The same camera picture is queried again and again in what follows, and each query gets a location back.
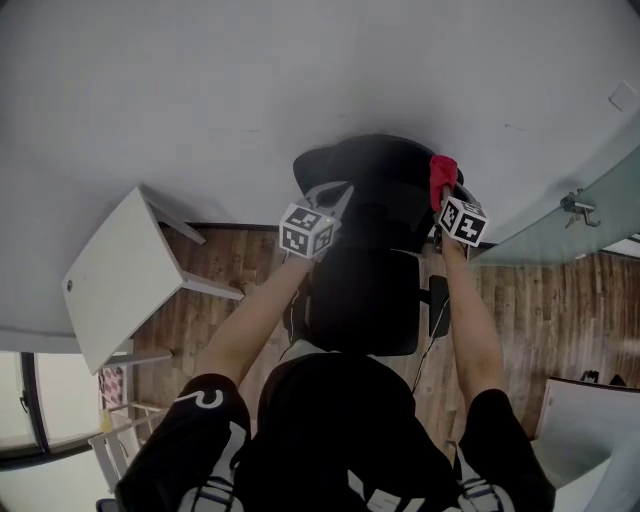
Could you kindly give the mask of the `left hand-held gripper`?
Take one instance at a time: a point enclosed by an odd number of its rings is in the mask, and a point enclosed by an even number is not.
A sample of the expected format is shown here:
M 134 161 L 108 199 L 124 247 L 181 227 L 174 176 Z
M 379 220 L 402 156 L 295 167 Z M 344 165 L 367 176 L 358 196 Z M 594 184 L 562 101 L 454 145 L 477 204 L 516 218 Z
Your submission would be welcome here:
M 289 254 L 317 260 L 334 245 L 341 217 L 353 195 L 347 181 L 311 188 L 286 209 L 279 222 L 279 246 Z

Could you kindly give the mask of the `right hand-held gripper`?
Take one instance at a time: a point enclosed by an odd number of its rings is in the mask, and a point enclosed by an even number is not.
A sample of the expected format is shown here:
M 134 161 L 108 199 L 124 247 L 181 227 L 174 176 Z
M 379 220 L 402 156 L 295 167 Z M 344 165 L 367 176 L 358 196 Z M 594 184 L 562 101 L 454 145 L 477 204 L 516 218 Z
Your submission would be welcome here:
M 434 212 L 433 250 L 438 254 L 444 235 L 463 245 L 465 251 L 477 248 L 488 226 L 488 217 L 473 196 L 459 199 L 452 193 L 449 184 L 442 186 L 439 210 Z

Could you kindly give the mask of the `person's black shirt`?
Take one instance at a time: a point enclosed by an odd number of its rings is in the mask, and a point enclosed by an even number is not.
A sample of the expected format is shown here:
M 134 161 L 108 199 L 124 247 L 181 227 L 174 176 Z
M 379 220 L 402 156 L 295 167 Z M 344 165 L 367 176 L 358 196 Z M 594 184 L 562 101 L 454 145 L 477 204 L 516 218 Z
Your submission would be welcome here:
M 252 421 L 236 385 L 190 380 L 115 491 L 121 512 L 553 512 L 505 393 L 472 402 L 454 460 L 415 400 L 370 357 L 279 365 Z

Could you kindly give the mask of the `red checkered board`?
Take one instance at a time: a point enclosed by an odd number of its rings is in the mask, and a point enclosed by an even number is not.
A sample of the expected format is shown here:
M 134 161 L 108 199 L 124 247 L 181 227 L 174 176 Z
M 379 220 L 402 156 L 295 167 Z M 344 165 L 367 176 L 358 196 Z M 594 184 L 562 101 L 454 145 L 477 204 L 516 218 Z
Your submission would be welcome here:
M 99 389 L 107 408 L 124 403 L 124 371 L 121 367 L 103 368 L 99 372 Z

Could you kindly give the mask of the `red cloth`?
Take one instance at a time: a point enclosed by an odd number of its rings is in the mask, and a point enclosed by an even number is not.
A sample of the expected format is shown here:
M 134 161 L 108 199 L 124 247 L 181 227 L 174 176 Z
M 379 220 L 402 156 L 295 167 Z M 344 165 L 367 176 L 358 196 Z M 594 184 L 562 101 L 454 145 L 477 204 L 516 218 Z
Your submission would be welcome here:
M 444 155 L 434 155 L 429 163 L 430 201 L 431 209 L 437 213 L 441 210 L 441 202 L 445 192 L 454 191 L 457 177 L 457 162 Z

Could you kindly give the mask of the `white metal rack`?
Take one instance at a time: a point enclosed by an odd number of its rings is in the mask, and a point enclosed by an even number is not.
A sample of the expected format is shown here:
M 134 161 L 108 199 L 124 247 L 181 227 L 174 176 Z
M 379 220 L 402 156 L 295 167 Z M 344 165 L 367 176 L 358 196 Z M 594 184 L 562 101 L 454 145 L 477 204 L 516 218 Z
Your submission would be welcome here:
M 165 408 L 140 403 L 124 403 L 102 411 L 101 432 L 91 437 L 89 444 L 110 494 L 166 412 Z

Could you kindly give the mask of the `white desk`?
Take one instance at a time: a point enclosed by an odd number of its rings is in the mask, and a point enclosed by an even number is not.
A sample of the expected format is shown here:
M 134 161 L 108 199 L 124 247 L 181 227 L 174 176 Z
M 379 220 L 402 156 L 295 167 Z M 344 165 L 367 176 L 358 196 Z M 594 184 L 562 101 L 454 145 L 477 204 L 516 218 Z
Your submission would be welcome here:
M 640 389 L 548 379 L 532 447 L 553 512 L 640 512 Z

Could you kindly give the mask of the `person's left forearm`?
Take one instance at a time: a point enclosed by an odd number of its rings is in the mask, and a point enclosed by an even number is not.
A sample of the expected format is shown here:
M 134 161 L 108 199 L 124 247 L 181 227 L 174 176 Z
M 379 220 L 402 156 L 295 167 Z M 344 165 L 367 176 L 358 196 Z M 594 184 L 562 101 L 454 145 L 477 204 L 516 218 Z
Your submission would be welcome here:
M 288 257 L 215 331 L 194 374 L 222 375 L 239 386 L 312 266 L 311 260 Z

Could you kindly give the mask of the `frosted glass door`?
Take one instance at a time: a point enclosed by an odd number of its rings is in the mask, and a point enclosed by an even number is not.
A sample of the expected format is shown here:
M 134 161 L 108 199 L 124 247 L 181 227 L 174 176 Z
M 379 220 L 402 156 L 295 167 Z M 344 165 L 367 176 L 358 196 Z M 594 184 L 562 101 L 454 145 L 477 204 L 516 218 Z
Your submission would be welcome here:
M 544 217 L 505 241 L 475 256 L 482 266 L 554 266 L 606 249 L 634 235 L 640 235 L 640 128 L 619 156 L 597 161 L 599 175 L 585 187 L 572 187 L 558 205 Z M 601 225 L 591 228 L 583 222 L 566 229 L 570 215 L 560 201 L 576 192 L 580 201 L 593 205 L 591 218 Z

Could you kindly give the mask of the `white wall switch plate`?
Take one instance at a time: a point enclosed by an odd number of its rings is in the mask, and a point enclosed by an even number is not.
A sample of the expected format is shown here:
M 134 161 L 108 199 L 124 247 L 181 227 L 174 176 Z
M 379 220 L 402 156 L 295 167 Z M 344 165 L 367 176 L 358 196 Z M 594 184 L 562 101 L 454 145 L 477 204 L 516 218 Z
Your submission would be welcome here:
M 618 111 L 633 110 L 640 101 L 640 93 L 637 88 L 628 81 L 621 81 L 608 98 L 609 103 Z

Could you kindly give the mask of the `white square table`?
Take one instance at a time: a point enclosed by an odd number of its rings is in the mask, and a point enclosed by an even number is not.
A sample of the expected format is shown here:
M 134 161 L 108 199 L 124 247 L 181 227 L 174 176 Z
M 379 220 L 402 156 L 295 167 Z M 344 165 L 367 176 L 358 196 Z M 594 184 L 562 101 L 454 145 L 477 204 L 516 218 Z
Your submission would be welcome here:
M 179 265 L 162 223 L 199 245 L 206 239 L 135 187 L 77 256 L 63 281 L 66 308 L 91 374 L 111 367 L 163 361 L 169 349 L 126 354 L 131 336 L 181 289 L 240 301 L 234 287 Z

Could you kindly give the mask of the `person's right forearm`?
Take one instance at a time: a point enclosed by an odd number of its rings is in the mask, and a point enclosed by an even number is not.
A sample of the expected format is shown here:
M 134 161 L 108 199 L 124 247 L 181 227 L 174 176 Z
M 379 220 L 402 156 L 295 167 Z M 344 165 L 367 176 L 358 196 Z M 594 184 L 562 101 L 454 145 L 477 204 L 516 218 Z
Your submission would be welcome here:
M 481 393 L 504 389 L 501 342 L 493 317 L 476 287 L 463 246 L 442 238 L 449 289 L 452 341 L 458 384 L 466 407 Z

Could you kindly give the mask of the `black mesh chair headrest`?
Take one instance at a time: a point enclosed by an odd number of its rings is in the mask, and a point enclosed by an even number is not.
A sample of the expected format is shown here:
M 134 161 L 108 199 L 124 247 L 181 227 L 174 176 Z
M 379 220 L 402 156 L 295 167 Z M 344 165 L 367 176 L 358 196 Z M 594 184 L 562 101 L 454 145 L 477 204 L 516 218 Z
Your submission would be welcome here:
M 389 134 L 366 134 L 338 143 L 331 156 L 333 169 L 363 172 L 425 170 L 435 152 L 414 140 Z

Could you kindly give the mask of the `black mesh chair backrest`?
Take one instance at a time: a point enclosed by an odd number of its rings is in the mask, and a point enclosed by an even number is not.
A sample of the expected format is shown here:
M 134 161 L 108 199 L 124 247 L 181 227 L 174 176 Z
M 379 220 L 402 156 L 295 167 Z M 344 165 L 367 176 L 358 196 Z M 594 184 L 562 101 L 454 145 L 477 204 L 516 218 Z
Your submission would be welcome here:
M 332 181 L 347 181 L 354 187 L 341 218 L 338 244 L 421 253 L 434 226 L 429 167 L 409 172 L 333 169 L 331 156 L 337 144 L 301 154 L 293 173 L 303 193 Z

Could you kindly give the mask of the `black chair seat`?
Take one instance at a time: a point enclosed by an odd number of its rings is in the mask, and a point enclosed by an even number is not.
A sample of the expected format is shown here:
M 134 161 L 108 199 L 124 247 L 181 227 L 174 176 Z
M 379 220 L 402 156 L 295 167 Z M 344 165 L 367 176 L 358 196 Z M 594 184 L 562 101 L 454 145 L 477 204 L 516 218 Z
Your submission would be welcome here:
M 389 249 L 331 249 L 315 266 L 309 341 L 325 351 L 380 357 L 416 352 L 420 265 Z

